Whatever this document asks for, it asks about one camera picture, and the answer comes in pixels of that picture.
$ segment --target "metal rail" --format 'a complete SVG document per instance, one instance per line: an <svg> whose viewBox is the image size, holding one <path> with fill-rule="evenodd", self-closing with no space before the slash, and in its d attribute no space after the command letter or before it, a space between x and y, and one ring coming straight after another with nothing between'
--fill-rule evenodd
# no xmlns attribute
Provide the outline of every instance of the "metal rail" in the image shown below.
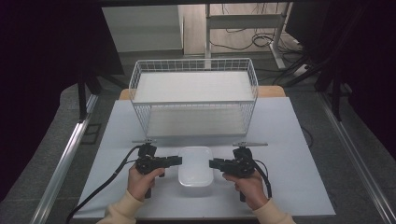
<svg viewBox="0 0 396 224"><path fill-rule="evenodd" d="M370 197L372 198L379 215L384 220L384 223L395 224L396 216L389 204L387 197L376 183L369 168L362 159L361 154L359 153L352 139L349 137L347 130L344 128L343 123L338 121L335 115L332 113L332 110L329 107L330 103L326 98L325 93L319 93L319 99L324 110L326 111L327 116L329 117L330 122L332 123L332 126L340 138L344 149L346 150L346 154L352 161L352 164L355 166L355 169L361 178L361 182L363 183L364 187L366 187Z"/></svg>
<svg viewBox="0 0 396 224"><path fill-rule="evenodd" d="M91 95L87 103L87 117L83 122L76 125L66 148L64 149L64 154L58 162L58 165L52 175L52 178L47 185L46 191L38 204L37 209L30 221L31 224L45 223L50 214L50 210L56 200L56 197L61 189L64 178L66 177L67 171L69 170L70 164L76 154L79 142L81 141L82 135L84 134L91 116L93 108L96 104L98 96Z"/></svg>

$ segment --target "hand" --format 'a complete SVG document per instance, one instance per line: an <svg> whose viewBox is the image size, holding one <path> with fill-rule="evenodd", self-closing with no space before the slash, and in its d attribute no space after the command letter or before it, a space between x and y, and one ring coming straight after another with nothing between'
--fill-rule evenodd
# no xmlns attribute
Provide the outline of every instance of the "hand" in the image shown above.
<svg viewBox="0 0 396 224"><path fill-rule="evenodd" d="M141 175L133 165L129 169L128 192L138 201L143 202L148 189L153 188L155 185L155 177L164 172L164 168L158 168L148 175Z"/></svg>
<svg viewBox="0 0 396 224"><path fill-rule="evenodd" d="M254 171L254 174L248 178L240 178L227 174L223 174L223 177L235 183L235 189L242 191L246 196L247 206L252 210L259 209L268 203L268 198L263 191L262 177L259 172Z"/></svg>

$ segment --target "controller cable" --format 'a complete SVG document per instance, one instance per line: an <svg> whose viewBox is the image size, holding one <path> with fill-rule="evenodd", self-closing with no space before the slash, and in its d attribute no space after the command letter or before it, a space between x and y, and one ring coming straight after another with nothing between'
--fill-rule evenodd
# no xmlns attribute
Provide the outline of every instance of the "controller cable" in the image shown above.
<svg viewBox="0 0 396 224"><path fill-rule="evenodd" d="M272 198L272 190L271 190L271 183L268 180L268 170L267 167L265 166L265 164L262 161L258 161L260 162L264 167L265 167L265 171L267 172L267 175L265 174L265 172L262 170L262 168L259 166L259 164L257 164L256 161L254 161L253 159L251 159L251 162L253 162L254 164L254 168L256 168L256 170L259 172L259 174L262 176L262 179L264 180L265 183L265 187L267 187L267 193L268 193L268 198Z"/></svg>
<svg viewBox="0 0 396 224"><path fill-rule="evenodd" d="M122 168L124 167L124 165L126 163L132 162L132 161L128 161L129 156L131 156L131 154L134 152L135 149L139 148L140 146L136 146L133 147L128 154L126 155L126 157L122 160L119 168L117 168L117 170L113 173L113 175L103 184L101 185L99 188L97 188L93 193L90 194L90 196L88 196L82 203L80 203L75 209L73 209L73 211L70 212L70 214L67 216L66 219L66 224L68 224L70 222L70 220L72 219L73 215L79 210L81 209L87 202L89 202L96 194L98 194L102 189L104 189L105 187L107 187L107 185L109 185L116 177L117 175L120 173L120 171L122 170Z"/></svg>

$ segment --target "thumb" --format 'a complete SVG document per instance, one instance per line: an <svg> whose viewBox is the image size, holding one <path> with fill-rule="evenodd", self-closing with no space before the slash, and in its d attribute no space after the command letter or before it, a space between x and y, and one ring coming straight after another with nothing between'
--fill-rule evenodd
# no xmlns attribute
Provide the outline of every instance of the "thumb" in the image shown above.
<svg viewBox="0 0 396 224"><path fill-rule="evenodd" d="M151 171L151 173L149 173L148 175L145 175L145 178L148 179L149 181L152 181L156 176L159 176L159 175L163 174L164 172L165 172L164 168L158 168L158 169Z"/></svg>
<svg viewBox="0 0 396 224"><path fill-rule="evenodd" d="M236 183L236 181L239 180L238 177L234 176L234 175L227 175L227 174L223 174L224 179L228 180L228 181L233 181L234 183Z"/></svg>

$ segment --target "black cable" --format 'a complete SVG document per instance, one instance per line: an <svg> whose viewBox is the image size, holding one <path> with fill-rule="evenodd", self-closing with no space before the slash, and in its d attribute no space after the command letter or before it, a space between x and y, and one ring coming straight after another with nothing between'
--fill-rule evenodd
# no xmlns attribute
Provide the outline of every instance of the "black cable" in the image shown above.
<svg viewBox="0 0 396 224"><path fill-rule="evenodd" d="M122 170L122 168L124 167L124 165L126 163L128 163L128 158L129 156L131 156L131 154L134 152L135 149L137 149L139 146L133 147L128 154L126 155L126 157L122 160L120 166L117 168L117 170L113 173L113 175L104 183L102 184L99 188L97 188L93 193L90 194L90 196L88 196L82 203L80 203L75 209L73 209L73 211L70 212L70 214L67 216L66 219L66 224L68 224L70 222L70 220L73 218L73 215L79 210L81 209L87 202L89 202L96 194L98 194L102 189L104 189L107 185L109 185L111 183L111 181L113 181L117 175L120 173L120 171Z"/></svg>
<svg viewBox="0 0 396 224"><path fill-rule="evenodd" d="M258 82L262 82L262 81L264 81L266 79L273 78L273 77L277 77L277 75L276 76L269 76L269 77L260 78L260 79L257 79L257 81Z"/></svg>
<svg viewBox="0 0 396 224"><path fill-rule="evenodd" d="M299 60L297 60L295 63L293 63L288 70L286 70L284 73L282 73L279 77L277 77L274 81L273 81L273 85L278 85L279 81L281 79L283 79L284 77L291 75L294 73L295 70L297 70L301 65L303 65L307 60L308 60L308 56L304 55L303 57L301 57Z"/></svg>
<svg viewBox="0 0 396 224"><path fill-rule="evenodd" d="M314 145L314 137L312 136L311 132L309 132L303 125L300 125L301 129L308 133L309 138L310 138L310 143L308 144L308 147L311 148Z"/></svg>
<svg viewBox="0 0 396 224"><path fill-rule="evenodd" d="M264 39L264 40L266 39L267 43L265 43L263 45L260 45L260 44L256 43L256 40L258 40L258 39ZM253 37L251 37L251 42L256 47L259 47L259 48L264 48L264 47L269 46L272 41L274 41L274 39L269 37L269 36L267 36L267 35L265 35L265 33L258 33L258 34L255 34Z"/></svg>
<svg viewBox="0 0 396 224"><path fill-rule="evenodd" d="M268 175L268 169L267 169L267 166L264 164L264 162L262 162L262 161L259 161L259 160L254 160L254 161L257 161L257 162L261 163L261 164L262 164L262 166L264 166L264 168L265 168L265 173L267 174L267 178L270 178L270 177L269 177L269 175Z"/></svg>
<svg viewBox="0 0 396 224"><path fill-rule="evenodd" d="M265 68L254 68L256 71L264 71L264 72L283 72L283 70L270 70Z"/></svg>
<svg viewBox="0 0 396 224"><path fill-rule="evenodd" d="M259 6L259 4L257 3L257 5L253 8L253 10L250 12L250 14L253 14L253 12L256 10L256 8L257 8L257 14L259 14L259 9L258 9L258 6ZM225 11L227 11L227 13L228 14L230 14L230 12L227 10L227 8L225 7L225 4L221 4L221 12L222 12L222 14L223 15L225 15ZM232 30L232 31L230 31L229 29L225 29L225 31L227 32L227 33L238 33L238 32L241 32L241 31L244 31L244 30L246 30L246 28L243 28L243 29L238 29L238 30Z"/></svg>
<svg viewBox="0 0 396 224"><path fill-rule="evenodd" d="M295 63L296 61L291 61L290 59L288 59L288 58L285 57L285 55L288 55L288 54L302 54L302 53L301 53L301 52L284 52L284 53L282 54L282 59L283 59L283 60L285 60L285 61L288 62L288 63Z"/></svg>
<svg viewBox="0 0 396 224"><path fill-rule="evenodd" d="M280 52L285 52L285 53L300 53L303 54L304 51L303 50L297 50L297 49L289 49L286 44L285 41L283 41L282 37L279 38L280 42L282 43L283 46L278 45L278 49Z"/></svg>
<svg viewBox="0 0 396 224"><path fill-rule="evenodd" d="M136 160L133 160L133 161L127 161L127 162L125 162L125 164L127 164L127 163L131 163L131 162L134 162L134 161L136 161Z"/></svg>
<svg viewBox="0 0 396 224"><path fill-rule="evenodd" d="M248 49L250 46L253 45L253 42L251 42L247 47L241 48L241 49L237 49L237 48L232 48L232 47L228 47L228 46L224 46L224 45L218 45L218 44L214 44L212 43L212 41L209 40L209 43L213 46L216 47L222 47L222 48L226 48L226 49L236 49L236 50L243 50L243 49Z"/></svg>
<svg viewBox="0 0 396 224"><path fill-rule="evenodd" d="M267 13L267 4L266 3L263 3L262 4L262 14L264 14L264 8L265 8L265 13Z"/></svg>
<svg viewBox="0 0 396 224"><path fill-rule="evenodd" d="M268 180L268 176L264 173L262 168L255 162L254 160L251 160L254 164L254 168L259 172L259 174L262 176L262 180L264 180L265 187L267 188L267 193L268 193L268 198L272 198L272 190L271 190L271 183Z"/></svg>

